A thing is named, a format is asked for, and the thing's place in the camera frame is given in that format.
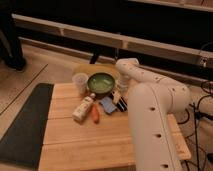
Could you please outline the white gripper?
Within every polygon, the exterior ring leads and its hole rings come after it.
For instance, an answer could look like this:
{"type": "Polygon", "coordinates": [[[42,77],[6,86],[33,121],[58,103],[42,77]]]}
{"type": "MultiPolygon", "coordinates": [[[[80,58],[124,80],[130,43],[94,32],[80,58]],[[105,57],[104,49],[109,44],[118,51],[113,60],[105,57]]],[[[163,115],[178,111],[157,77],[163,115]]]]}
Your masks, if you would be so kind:
{"type": "MultiPolygon", "coordinates": [[[[126,92],[129,87],[130,77],[127,75],[120,75],[116,81],[116,88],[120,92],[126,92]]],[[[113,92],[113,103],[117,104],[121,98],[121,94],[118,91],[113,92]]]]}

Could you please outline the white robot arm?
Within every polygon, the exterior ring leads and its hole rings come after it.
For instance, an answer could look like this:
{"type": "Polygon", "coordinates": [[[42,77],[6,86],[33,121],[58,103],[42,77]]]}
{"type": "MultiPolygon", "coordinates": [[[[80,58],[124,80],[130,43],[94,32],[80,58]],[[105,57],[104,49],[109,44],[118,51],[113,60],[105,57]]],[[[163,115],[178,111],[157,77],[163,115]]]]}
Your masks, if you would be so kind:
{"type": "Polygon", "coordinates": [[[139,67],[136,58],[119,59],[117,85],[129,89],[127,107],[136,171],[182,171],[167,115],[184,110],[190,103],[188,87],[170,77],[139,67]]]}

